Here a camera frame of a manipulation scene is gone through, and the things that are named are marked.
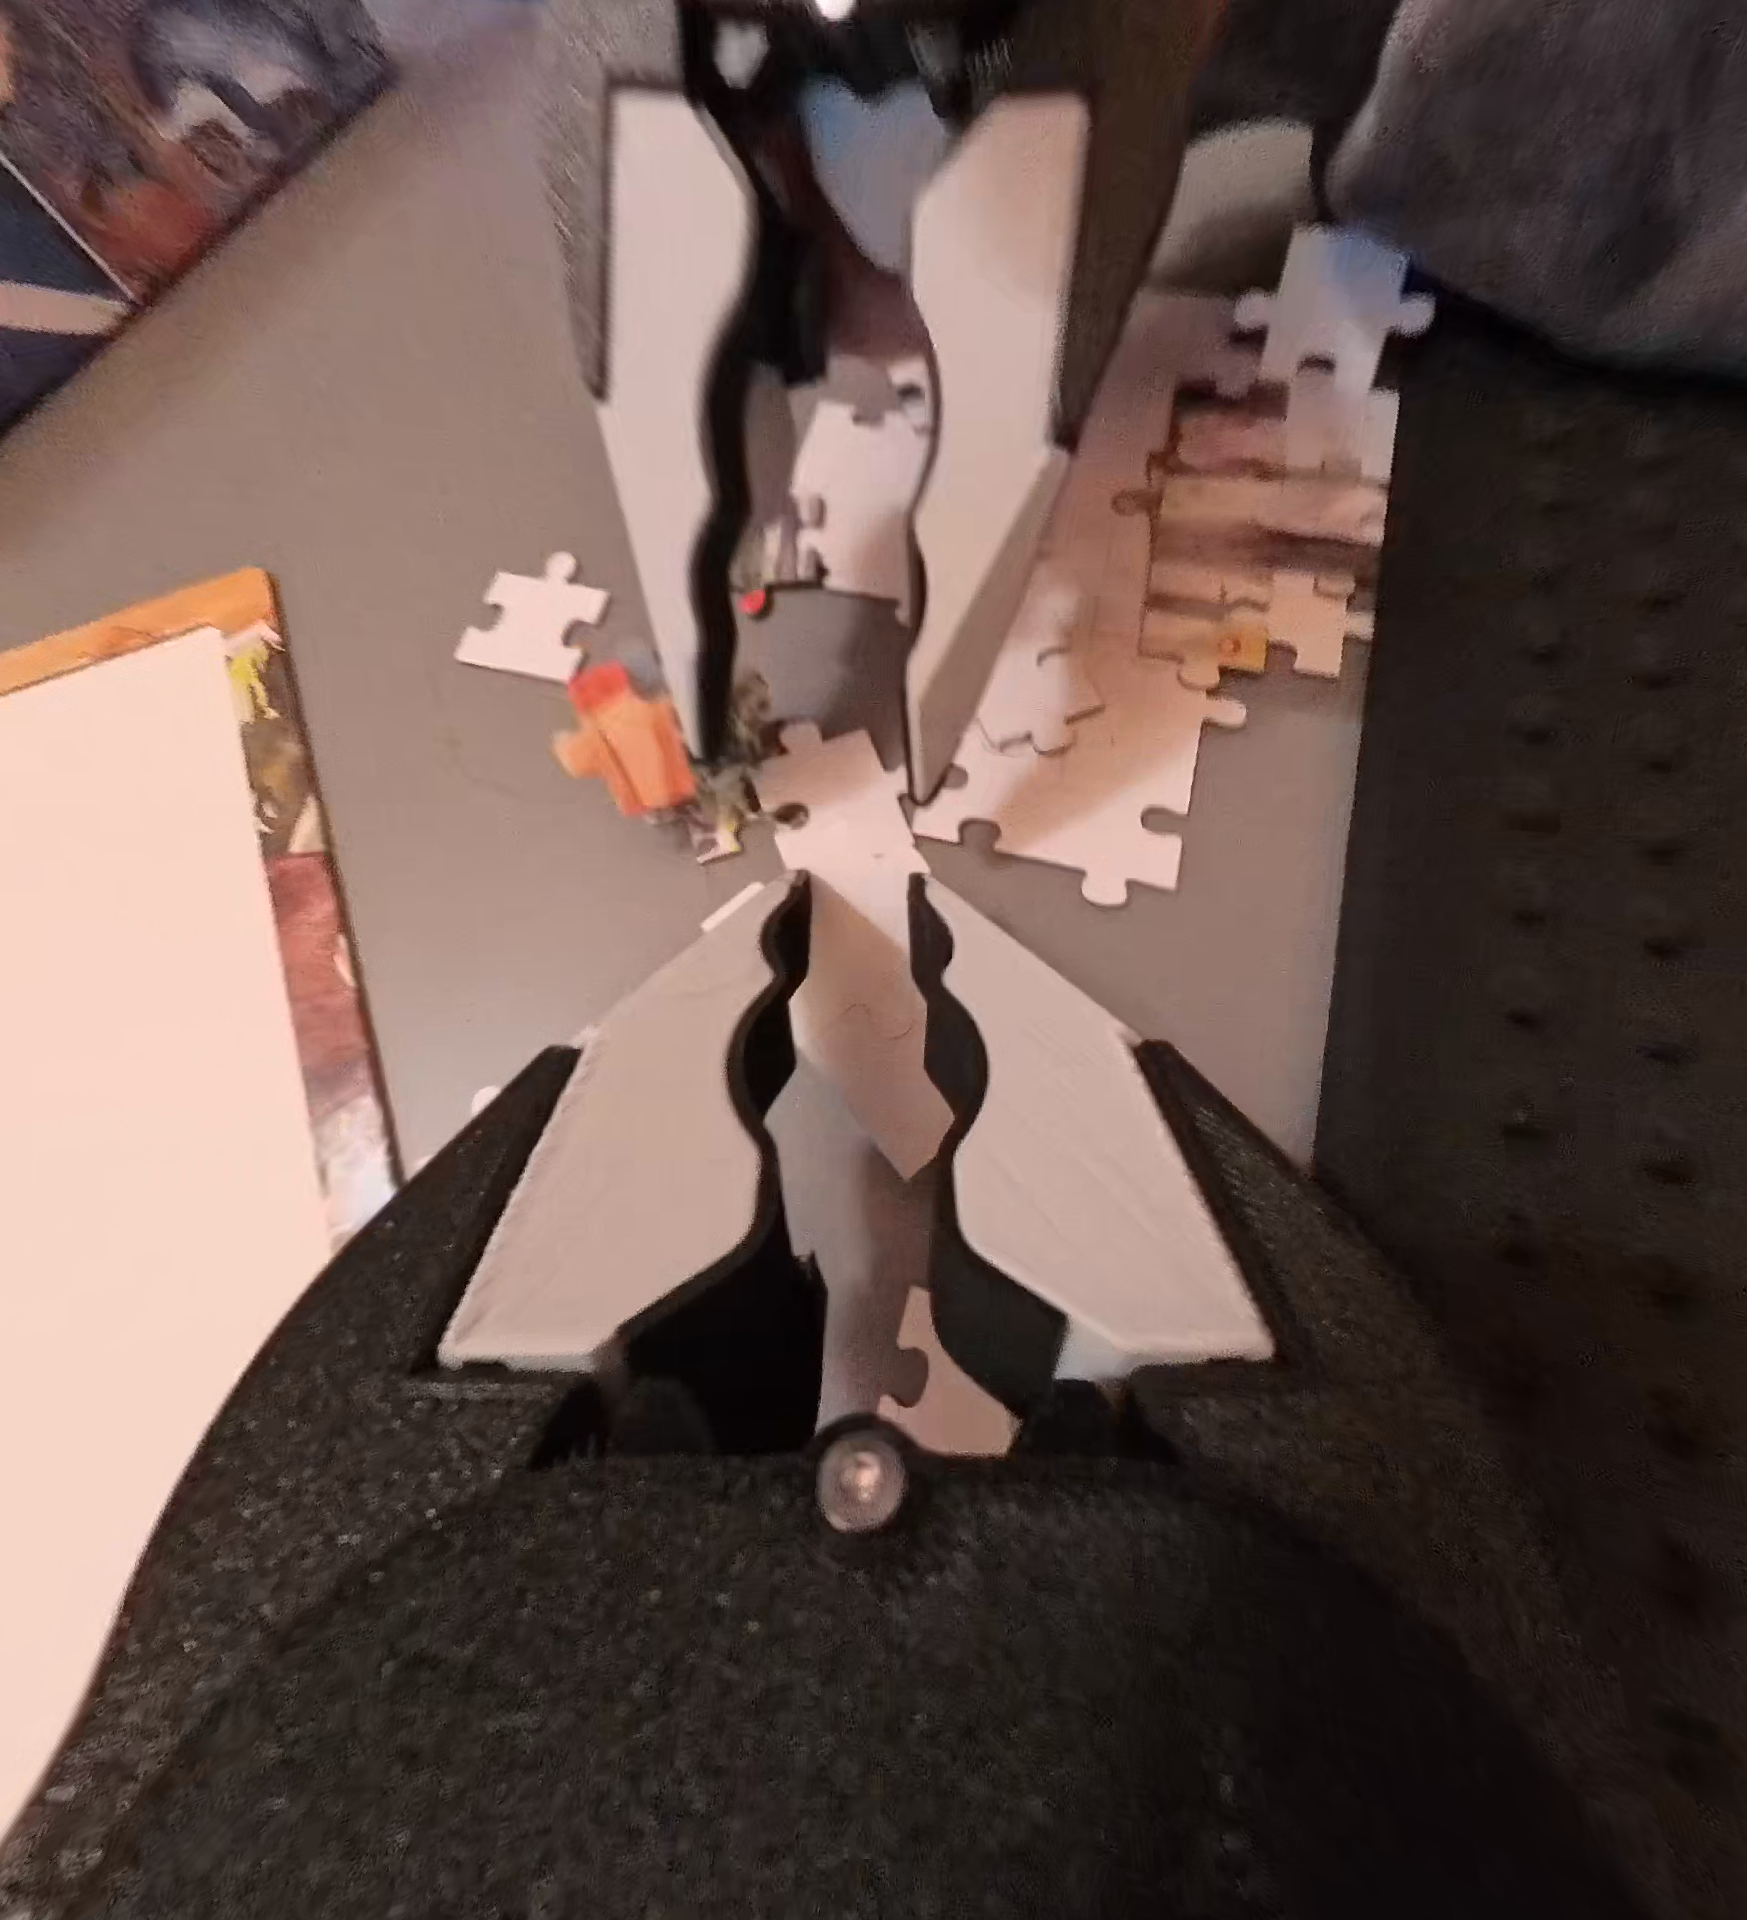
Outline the person's right forearm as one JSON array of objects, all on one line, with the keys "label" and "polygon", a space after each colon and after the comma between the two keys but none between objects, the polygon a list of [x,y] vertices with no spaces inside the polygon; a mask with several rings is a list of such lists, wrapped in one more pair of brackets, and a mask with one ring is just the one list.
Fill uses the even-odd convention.
[{"label": "person's right forearm", "polygon": [[1747,381],[1747,1],[1402,4],[1324,177],[1558,348]]}]

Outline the animal jigsaw puzzle board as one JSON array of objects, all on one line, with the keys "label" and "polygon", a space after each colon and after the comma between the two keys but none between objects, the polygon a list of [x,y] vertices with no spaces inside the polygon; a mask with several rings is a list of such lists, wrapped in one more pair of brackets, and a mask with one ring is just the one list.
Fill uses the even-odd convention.
[{"label": "animal jigsaw puzzle board", "polygon": [[0,652],[0,1846],[192,1451],[396,1182],[268,574]]}]

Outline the pile of jigsaw pieces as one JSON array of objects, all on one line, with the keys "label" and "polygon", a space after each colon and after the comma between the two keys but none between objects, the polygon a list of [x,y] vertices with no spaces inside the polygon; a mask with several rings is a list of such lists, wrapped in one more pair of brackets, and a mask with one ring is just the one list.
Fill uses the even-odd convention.
[{"label": "pile of jigsaw pieces", "polygon": [[792,727],[756,771],[786,864],[846,894],[990,828],[1094,905],[1176,890],[1230,684],[1338,679],[1372,637],[1400,393],[1348,395],[1328,348],[1266,369],[1280,303],[1140,300],[946,781],[910,803],[872,745]]}]

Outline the grey desk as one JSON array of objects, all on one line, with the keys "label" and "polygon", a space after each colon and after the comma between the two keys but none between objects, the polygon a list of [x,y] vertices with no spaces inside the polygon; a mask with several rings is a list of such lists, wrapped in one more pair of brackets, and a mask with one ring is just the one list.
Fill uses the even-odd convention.
[{"label": "grey desk", "polygon": [[[424,1165],[540,1047],[780,870],[706,868],[550,753],[560,688],[454,662],[498,569],[566,550],[646,607],[572,367],[542,180],[538,15],[384,4],[396,89],[0,443],[0,652],[240,565],[274,580],[392,1132]],[[946,884],[1314,1158],[1368,648],[1224,675],[1180,886],[928,841]]]}]

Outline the orange jigsaw piece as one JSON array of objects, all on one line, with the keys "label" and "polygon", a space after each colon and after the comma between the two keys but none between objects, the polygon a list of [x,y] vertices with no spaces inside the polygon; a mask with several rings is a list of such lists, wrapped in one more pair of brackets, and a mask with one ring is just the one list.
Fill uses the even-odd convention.
[{"label": "orange jigsaw piece", "polygon": [[568,695],[572,724],[550,742],[562,771],[600,781],[628,817],[694,802],[694,762],[668,695],[642,691],[616,659],[580,667]]}]

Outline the colourful printed puzzle box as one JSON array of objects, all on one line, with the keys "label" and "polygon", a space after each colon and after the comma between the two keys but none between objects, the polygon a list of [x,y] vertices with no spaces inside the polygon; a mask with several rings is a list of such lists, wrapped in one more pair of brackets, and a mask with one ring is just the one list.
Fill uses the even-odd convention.
[{"label": "colourful printed puzzle box", "polygon": [[0,438],[394,72],[358,1],[0,1]]}]

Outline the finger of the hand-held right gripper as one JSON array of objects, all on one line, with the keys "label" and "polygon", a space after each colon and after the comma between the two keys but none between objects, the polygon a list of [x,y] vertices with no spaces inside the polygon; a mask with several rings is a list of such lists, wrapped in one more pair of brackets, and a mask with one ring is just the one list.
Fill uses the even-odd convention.
[{"label": "finger of the hand-held right gripper", "polygon": [[910,286],[934,372],[904,671],[916,803],[936,795],[978,714],[1072,461],[1054,405],[1088,131],[1076,94],[998,98],[914,203]]},{"label": "finger of the hand-held right gripper", "polygon": [[758,197],[716,119],[680,91],[618,89],[610,134],[600,432],[688,747],[724,752]]}]

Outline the black perforated fabric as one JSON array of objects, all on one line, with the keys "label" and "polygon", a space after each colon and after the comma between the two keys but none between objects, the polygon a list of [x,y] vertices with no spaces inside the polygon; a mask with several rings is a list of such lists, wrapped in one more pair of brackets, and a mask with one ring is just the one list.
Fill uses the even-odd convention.
[{"label": "black perforated fabric", "polygon": [[1318,1108],[1747,1915],[1747,388],[1458,303],[1404,407]]}]

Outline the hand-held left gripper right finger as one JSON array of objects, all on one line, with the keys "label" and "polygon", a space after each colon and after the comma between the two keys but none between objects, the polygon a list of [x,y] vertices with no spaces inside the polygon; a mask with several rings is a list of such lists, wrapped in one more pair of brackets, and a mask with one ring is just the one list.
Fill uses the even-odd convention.
[{"label": "hand-held left gripper right finger", "polygon": [[1026,1420],[1058,1386],[1268,1365],[1276,1333],[1142,1039],[932,875],[908,932],[934,1158],[930,1301],[960,1372]]}]

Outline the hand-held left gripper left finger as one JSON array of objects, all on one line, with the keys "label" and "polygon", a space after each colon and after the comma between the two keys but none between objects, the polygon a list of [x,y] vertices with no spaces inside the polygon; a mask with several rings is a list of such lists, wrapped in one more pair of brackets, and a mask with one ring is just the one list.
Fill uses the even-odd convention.
[{"label": "hand-held left gripper left finger", "polygon": [[590,1374],[790,1254],[766,1116],[790,1080],[812,886],[724,908],[584,1036],[438,1346],[448,1372]]}]

